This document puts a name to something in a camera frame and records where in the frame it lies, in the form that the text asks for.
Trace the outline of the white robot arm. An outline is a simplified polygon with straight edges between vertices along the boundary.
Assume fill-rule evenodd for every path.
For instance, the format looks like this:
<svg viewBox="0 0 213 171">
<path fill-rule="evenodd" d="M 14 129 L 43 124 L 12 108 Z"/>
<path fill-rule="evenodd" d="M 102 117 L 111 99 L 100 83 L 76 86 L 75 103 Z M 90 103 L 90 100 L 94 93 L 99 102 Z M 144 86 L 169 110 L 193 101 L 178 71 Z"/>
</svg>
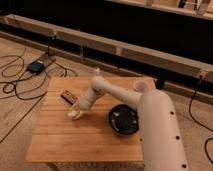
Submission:
<svg viewBox="0 0 213 171">
<path fill-rule="evenodd" d="M 77 104 L 82 111 L 89 111 L 105 94 L 138 112 L 144 171 L 188 171 L 176 111 L 165 92 L 149 88 L 137 92 L 94 75 Z"/>
</svg>

